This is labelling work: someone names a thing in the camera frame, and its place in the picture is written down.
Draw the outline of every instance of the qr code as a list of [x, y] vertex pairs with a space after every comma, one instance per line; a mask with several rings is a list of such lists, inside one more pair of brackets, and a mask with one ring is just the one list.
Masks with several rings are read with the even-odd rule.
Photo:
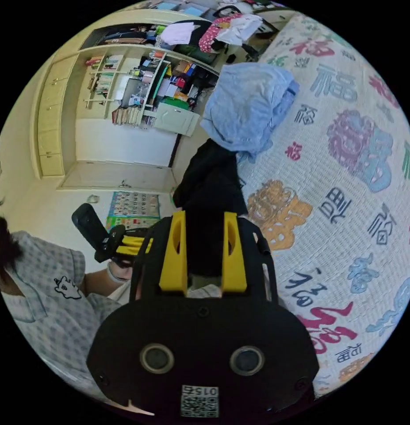
[[181, 416], [218, 417], [218, 388], [183, 385], [181, 395]]

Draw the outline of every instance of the person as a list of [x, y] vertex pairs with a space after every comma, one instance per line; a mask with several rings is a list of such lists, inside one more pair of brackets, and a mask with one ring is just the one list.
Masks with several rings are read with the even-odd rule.
[[101, 323], [121, 306], [108, 296], [131, 273], [131, 267], [120, 268], [114, 262], [85, 273], [82, 252], [27, 232], [11, 234], [0, 217], [0, 291], [13, 319], [58, 376], [103, 402], [108, 399], [94, 382], [86, 359]]

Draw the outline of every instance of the cartoon print on shirt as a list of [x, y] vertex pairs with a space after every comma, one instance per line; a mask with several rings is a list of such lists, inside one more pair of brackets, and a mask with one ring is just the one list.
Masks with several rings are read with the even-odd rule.
[[75, 286], [71, 279], [68, 279], [66, 276], [62, 276], [60, 280], [55, 279], [54, 281], [57, 285], [54, 290], [62, 294], [66, 299], [71, 298], [73, 300], [79, 300], [82, 298], [79, 288]]

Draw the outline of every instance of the wall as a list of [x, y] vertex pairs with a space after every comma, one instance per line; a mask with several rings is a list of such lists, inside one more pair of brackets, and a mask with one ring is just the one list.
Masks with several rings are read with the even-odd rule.
[[176, 134], [114, 125], [111, 120], [76, 120], [77, 159], [152, 164], [167, 167]]
[[[93, 204], [98, 217], [104, 224], [111, 205], [113, 191], [110, 190], [56, 190], [60, 178], [36, 180], [20, 199], [15, 213], [9, 220], [11, 232], [24, 230], [49, 242], [82, 251], [86, 260], [87, 273], [103, 269], [94, 259], [94, 250], [72, 223], [72, 213], [89, 195], [100, 197]], [[173, 214], [169, 194], [159, 196], [161, 217]]]
[[8, 218], [15, 204], [35, 180], [30, 151], [30, 119], [34, 94], [44, 67], [23, 89], [0, 134], [0, 215]]

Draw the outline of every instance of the box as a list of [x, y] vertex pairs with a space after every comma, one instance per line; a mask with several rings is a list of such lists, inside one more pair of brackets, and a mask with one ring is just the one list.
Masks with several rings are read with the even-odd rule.
[[175, 83], [175, 85], [177, 87], [180, 87], [181, 89], [184, 87], [185, 84], [186, 84], [186, 80], [184, 80], [183, 78], [179, 78], [177, 82]]
[[174, 68], [172, 71], [172, 74], [176, 77], [179, 77], [180, 75], [184, 74], [184, 70], [187, 68], [189, 62], [187, 61], [180, 61], [178, 65]]

